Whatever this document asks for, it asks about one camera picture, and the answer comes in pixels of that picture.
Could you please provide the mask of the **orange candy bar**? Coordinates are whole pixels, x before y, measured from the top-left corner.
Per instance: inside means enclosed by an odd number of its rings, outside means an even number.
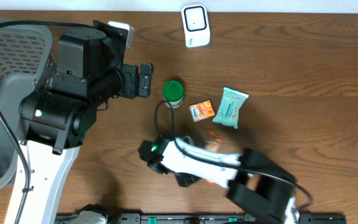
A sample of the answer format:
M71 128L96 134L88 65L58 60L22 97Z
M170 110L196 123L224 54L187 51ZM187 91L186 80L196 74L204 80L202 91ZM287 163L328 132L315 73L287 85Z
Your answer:
M224 137L213 130L209 130L209 139L206 141L204 148L209 151L218 152Z

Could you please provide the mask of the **orange tissue pack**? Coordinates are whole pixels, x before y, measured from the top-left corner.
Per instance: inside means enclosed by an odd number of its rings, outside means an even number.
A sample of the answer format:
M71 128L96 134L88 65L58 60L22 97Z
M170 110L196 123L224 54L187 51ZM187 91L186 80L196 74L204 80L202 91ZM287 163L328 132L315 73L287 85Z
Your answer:
M201 103L191 105L189 109L193 122L198 122L204 119L212 118L213 116L216 115L210 100L206 100Z

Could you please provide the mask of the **teal wet wipes pack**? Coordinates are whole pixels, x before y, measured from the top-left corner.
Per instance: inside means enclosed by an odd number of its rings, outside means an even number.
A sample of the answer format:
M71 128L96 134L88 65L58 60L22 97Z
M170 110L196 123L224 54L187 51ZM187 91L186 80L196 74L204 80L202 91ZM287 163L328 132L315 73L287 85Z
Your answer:
M213 122L237 129L239 111L248 97L247 93L224 87L218 112L213 118Z

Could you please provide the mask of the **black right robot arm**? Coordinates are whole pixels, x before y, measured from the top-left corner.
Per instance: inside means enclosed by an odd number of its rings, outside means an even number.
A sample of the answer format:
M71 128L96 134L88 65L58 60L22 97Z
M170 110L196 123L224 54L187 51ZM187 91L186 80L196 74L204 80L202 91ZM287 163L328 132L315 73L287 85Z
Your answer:
M140 158L159 174L172 173L180 187L200 179L227 189L226 197L262 223L298 223L293 175L262 153L224 154L160 135L144 140Z

